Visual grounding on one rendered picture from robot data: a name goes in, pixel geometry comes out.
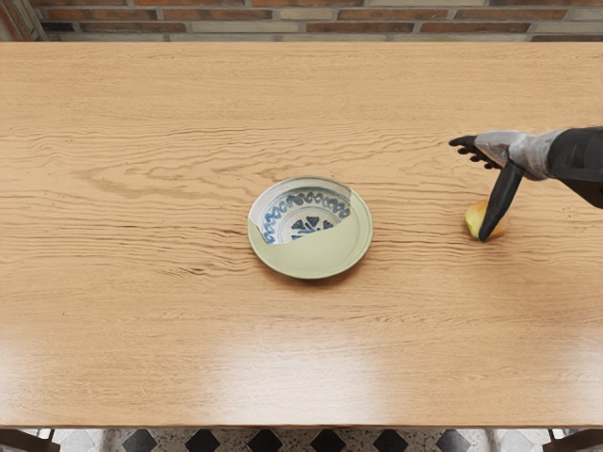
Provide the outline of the yellow-red fruit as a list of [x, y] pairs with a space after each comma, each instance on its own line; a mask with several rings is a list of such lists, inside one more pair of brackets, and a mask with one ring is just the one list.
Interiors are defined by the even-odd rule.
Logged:
[[[472, 203], [464, 213], [464, 222], [470, 235], [478, 240], [481, 225], [483, 223], [488, 201], [486, 199]], [[488, 239], [495, 239], [503, 236], [510, 227], [510, 218], [505, 215], [497, 224], [494, 231], [488, 236]]]

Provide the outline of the green plate with blue pattern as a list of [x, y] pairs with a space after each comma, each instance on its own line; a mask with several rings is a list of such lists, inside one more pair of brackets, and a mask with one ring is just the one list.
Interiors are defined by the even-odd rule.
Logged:
[[302, 280], [341, 274], [365, 256], [373, 219], [349, 186], [319, 176], [285, 179], [256, 198], [248, 214], [251, 247], [267, 267]]

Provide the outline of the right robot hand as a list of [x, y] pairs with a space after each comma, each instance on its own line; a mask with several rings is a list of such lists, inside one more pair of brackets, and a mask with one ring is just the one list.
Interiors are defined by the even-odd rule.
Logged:
[[514, 130], [495, 130], [475, 136], [456, 137], [448, 142], [459, 154], [470, 154], [473, 162], [483, 162], [486, 169], [499, 175], [489, 196], [478, 239], [485, 241], [498, 226], [513, 202], [521, 181], [551, 178], [547, 156], [562, 130], [532, 135]]

